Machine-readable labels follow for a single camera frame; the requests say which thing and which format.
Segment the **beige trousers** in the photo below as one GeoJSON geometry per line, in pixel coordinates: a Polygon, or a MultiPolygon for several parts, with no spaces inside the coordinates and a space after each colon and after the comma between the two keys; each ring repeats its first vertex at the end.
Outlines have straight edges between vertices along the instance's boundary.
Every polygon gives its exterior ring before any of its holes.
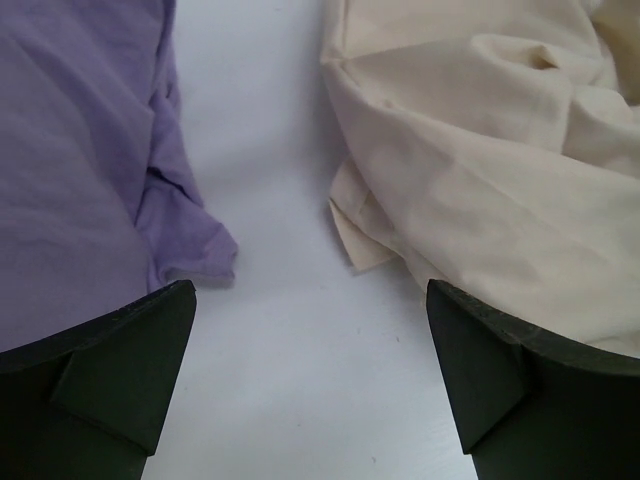
{"type": "Polygon", "coordinates": [[[637,2],[330,1],[321,65],[356,269],[638,355],[637,2]]]}

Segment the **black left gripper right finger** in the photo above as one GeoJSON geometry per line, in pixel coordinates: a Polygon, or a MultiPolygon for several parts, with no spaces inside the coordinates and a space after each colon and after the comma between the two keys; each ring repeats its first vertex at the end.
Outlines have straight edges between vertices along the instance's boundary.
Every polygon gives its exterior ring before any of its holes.
{"type": "Polygon", "coordinates": [[[428,284],[426,311],[462,450],[480,479],[636,479],[639,361],[428,284]]]}

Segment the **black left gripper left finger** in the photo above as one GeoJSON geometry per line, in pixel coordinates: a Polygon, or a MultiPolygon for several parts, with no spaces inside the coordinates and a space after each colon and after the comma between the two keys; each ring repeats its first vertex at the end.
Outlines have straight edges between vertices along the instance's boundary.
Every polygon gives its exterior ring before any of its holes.
{"type": "Polygon", "coordinates": [[[4,479],[139,479],[156,453],[196,313],[175,281],[1,354],[4,479]]]}

